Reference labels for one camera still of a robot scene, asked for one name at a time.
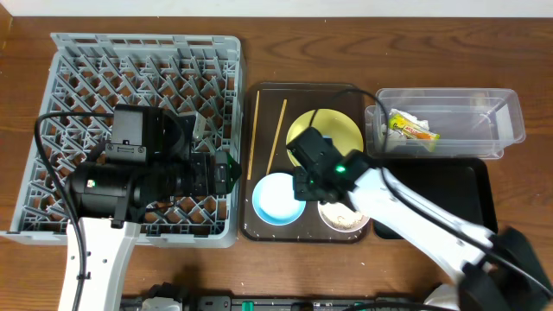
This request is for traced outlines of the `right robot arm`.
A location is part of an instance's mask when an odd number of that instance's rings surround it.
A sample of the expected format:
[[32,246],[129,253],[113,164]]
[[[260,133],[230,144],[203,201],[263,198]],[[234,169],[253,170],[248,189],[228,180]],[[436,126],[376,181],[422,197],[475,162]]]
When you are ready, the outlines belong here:
[[297,198],[345,203],[410,242],[451,280],[424,302],[375,301],[365,309],[542,310],[551,303],[551,281],[521,232],[496,234],[445,211],[379,159],[356,149],[343,156],[313,127],[286,148],[302,167],[294,176]]

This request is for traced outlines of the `wooden chopstick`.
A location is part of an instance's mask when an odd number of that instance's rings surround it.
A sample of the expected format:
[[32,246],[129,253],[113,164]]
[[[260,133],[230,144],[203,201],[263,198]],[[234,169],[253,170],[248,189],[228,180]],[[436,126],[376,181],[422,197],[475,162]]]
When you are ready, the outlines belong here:
[[283,123],[283,118],[284,118],[284,115],[285,115],[287,103],[288,103],[288,100],[285,98],[283,100],[283,103],[282,103],[281,111],[280,111],[280,114],[279,114],[279,119],[277,121],[275,135],[273,137],[273,143],[271,145],[270,157],[269,157],[269,160],[268,160],[268,165],[267,165],[267,169],[266,169],[266,173],[265,173],[266,175],[268,175],[270,173],[270,170],[271,170],[271,167],[272,167],[272,163],[273,163],[273,159],[274,159],[274,155],[275,155],[275,151],[276,151],[276,147],[277,147],[278,138],[279,138],[279,135],[280,135],[280,130],[282,128],[282,123]]
[[252,173],[252,167],[253,167],[255,141],[256,141],[256,134],[257,134],[257,116],[258,116],[258,107],[259,107],[259,97],[260,97],[260,91],[258,90],[257,93],[256,93],[256,100],[255,100],[255,105],[254,105],[254,115],[253,115],[253,124],[252,124],[252,131],[251,131],[251,147],[250,147],[249,161],[248,161],[248,171],[247,171],[247,180],[248,181],[251,179],[251,173]]

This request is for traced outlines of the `green snack wrapper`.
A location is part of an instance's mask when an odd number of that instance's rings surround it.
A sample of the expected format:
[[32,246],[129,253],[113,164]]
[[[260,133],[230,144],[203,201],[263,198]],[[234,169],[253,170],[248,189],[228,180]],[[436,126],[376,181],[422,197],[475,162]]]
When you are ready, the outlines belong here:
[[436,141],[440,135],[429,130],[427,121],[422,121],[404,111],[393,110],[390,114],[389,126],[400,131],[409,139]]

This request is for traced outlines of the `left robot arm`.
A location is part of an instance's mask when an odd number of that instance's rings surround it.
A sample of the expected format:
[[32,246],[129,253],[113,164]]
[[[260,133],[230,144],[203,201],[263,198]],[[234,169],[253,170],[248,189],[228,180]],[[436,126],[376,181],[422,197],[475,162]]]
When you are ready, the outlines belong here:
[[111,139],[67,177],[76,218],[67,227],[61,310],[116,310],[149,204],[230,194],[242,173],[225,151],[194,153],[201,116],[117,105]]

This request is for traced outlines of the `white bowl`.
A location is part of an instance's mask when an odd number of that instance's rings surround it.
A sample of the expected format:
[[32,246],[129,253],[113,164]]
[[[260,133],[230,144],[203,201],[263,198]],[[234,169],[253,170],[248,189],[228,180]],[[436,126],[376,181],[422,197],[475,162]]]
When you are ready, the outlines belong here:
[[369,222],[361,212],[352,211],[342,203],[318,203],[317,207],[322,221],[337,232],[356,232]]

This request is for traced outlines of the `white tissue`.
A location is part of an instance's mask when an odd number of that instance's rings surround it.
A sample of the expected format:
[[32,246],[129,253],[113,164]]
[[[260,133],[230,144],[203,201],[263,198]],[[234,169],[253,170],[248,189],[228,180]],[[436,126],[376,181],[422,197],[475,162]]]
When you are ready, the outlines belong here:
[[406,141],[409,139],[406,136],[404,136],[400,131],[392,130],[389,126],[389,121],[388,121],[388,124],[384,124],[381,126],[381,130],[384,134],[387,135],[389,139],[396,139],[401,141]]

